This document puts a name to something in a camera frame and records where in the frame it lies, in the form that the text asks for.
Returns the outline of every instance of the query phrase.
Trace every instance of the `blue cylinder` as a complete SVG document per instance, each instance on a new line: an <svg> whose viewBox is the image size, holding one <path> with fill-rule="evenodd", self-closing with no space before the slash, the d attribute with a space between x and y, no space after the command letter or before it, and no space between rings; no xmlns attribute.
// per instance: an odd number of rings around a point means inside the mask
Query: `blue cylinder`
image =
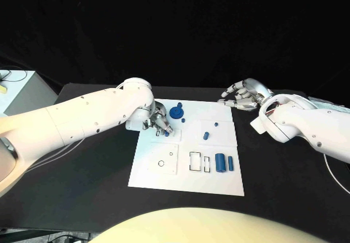
<svg viewBox="0 0 350 243"><path fill-rule="evenodd" d="M232 156L228 157L228 170L233 171L233 160L232 160Z"/></svg>
<svg viewBox="0 0 350 243"><path fill-rule="evenodd" d="M218 153L215 155L215 164L216 164L216 172L225 172L226 171L226 163L225 163L225 154Z"/></svg>
<svg viewBox="0 0 350 243"><path fill-rule="evenodd" d="M174 119L180 119L185 115L183 104L179 102L177 106L170 109L170 116Z"/></svg>
<svg viewBox="0 0 350 243"><path fill-rule="evenodd" d="M205 132L203 139L208 140L208 138L209 138L209 132Z"/></svg>

